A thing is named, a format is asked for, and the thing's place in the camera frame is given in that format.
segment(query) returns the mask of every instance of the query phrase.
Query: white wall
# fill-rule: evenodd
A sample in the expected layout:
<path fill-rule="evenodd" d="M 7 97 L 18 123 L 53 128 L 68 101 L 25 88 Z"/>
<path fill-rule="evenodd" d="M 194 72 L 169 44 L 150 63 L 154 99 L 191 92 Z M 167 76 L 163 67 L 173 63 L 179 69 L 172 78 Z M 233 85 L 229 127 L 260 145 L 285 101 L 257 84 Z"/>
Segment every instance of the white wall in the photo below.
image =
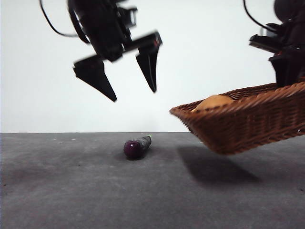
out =
<path fill-rule="evenodd" d="M 54 26 L 74 32 L 65 0 L 44 0 Z M 248 0 L 262 23 L 276 22 L 273 0 Z M 134 37 L 158 29 L 157 80 L 149 89 L 135 52 L 105 64 L 117 94 L 111 102 L 77 79 L 74 61 L 93 54 L 78 39 L 55 34 L 38 0 L 1 0 L 2 132 L 186 131 L 170 108 L 232 89 L 271 83 L 271 53 L 248 46 L 259 26 L 242 0 L 130 0 Z"/>

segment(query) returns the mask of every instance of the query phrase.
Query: concrete floor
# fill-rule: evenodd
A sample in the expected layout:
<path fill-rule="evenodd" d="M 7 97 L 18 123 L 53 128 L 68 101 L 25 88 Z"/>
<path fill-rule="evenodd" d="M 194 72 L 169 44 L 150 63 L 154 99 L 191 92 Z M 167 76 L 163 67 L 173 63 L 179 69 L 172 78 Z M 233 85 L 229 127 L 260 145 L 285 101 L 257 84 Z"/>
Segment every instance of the concrete floor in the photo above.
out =
<path fill-rule="evenodd" d="M 219 156 L 190 133 L 2 134 L 2 229 L 304 229 L 305 137 Z"/>

